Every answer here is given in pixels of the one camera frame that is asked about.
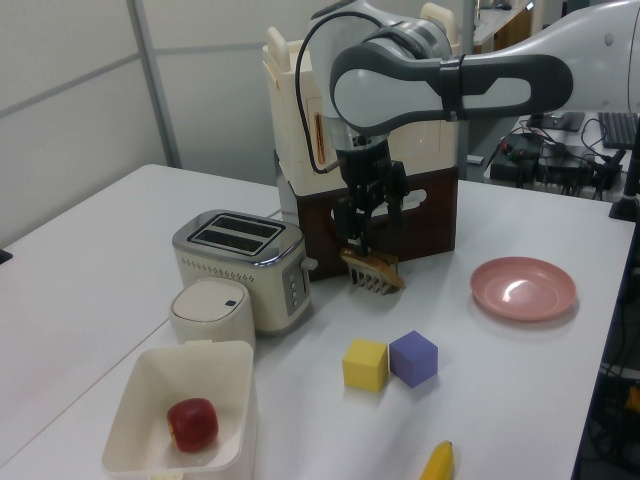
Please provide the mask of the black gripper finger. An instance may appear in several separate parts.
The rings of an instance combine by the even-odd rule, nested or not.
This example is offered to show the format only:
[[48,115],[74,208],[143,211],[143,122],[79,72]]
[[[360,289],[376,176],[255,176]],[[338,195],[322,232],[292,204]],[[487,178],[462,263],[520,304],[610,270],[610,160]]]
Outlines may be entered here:
[[408,194],[409,183],[404,164],[402,162],[392,161],[387,183],[387,211],[389,223],[392,227],[401,227],[403,224],[402,206],[404,198]]
[[369,250],[368,226],[372,210],[360,209],[351,197],[338,198],[333,204],[336,235],[357,251]]

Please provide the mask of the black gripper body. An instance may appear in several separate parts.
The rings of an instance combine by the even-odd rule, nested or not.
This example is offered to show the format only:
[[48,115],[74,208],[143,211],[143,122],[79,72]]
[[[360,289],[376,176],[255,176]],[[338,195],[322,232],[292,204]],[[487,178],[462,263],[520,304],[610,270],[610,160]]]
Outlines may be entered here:
[[340,174],[348,194],[360,209],[375,210],[387,203],[387,183],[391,168],[389,147],[378,144],[361,150],[339,150]]

